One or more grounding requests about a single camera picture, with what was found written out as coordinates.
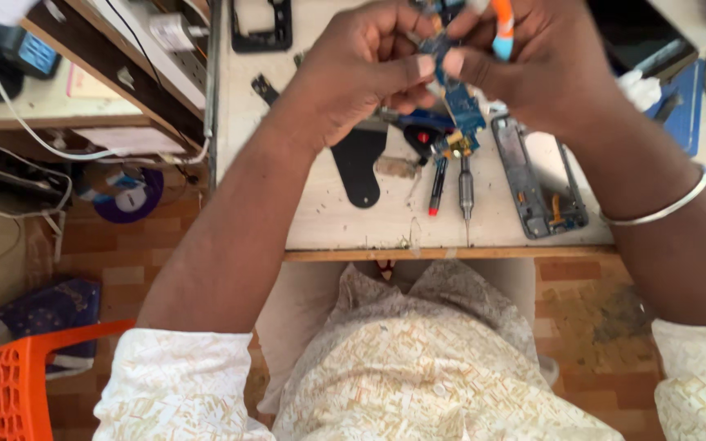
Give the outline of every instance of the bracelet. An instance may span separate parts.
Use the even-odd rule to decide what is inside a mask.
[[[654,222],[659,219],[663,219],[664,217],[674,213],[678,209],[681,209],[682,207],[688,205],[689,202],[693,201],[693,199],[696,196],[699,196],[699,193],[701,193],[702,190],[706,187],[706,167],[704,165],[701,165],[701,179],[699,180],[699,184],[697,184],[690,192],[688,192],[687,195],[682,196],[682,198],[677,201],[676,203],[673,203],[672,205],[659,209],[657,212],[653,214],[648,214],[647,216],[643,217],[637,217],[636,219],[631,219],[631,220],[612,220],[609,217],[604,216],[603,211],[601,212],[601,219],[609,224],[613,225],[615,227],[632,227],[634,225],[642,225],[642,224],[647,224],[648,222]]]

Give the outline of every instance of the screwdriver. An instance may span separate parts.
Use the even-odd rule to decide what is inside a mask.
[[[470,156],[463,156],[459,173],[459,206],[465,217],[467,247],[470,247],[470,218],[473,215],[473,174],[470,173]]]
[[[429,199],[429,215],[437,216],[440,208],[440,196],[443,194],[443,183],[446,180],[446,167],[449,165],[448,158],[440,158],[436,167],[435,182],[432,184],[432,196]]]

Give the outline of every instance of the wooden table edge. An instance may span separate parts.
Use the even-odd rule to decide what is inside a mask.
[[[323,249],[285,252],[286,262],[405,261],[412,259],[505,259],[513,257],[579,257],[617,254],[614,245],[493,246],[482,248]]]

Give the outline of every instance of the right hand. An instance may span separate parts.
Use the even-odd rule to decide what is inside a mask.
[[[511,114],[562,139],[574,139],[627,111],[587,7],[581,0],[512,0],[515,42],[509,63],[491,55],[495,15],[468,5],[446,31],[462,38],[443,60],[446,72],[503,100]]]

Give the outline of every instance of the chair backrest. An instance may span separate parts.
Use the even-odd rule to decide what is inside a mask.
[[[120,320],[27,336],[0,346],[0,439],[53,439],[45,396],[45,357],[60,347],[119,334],[134,325],[134,320]]]

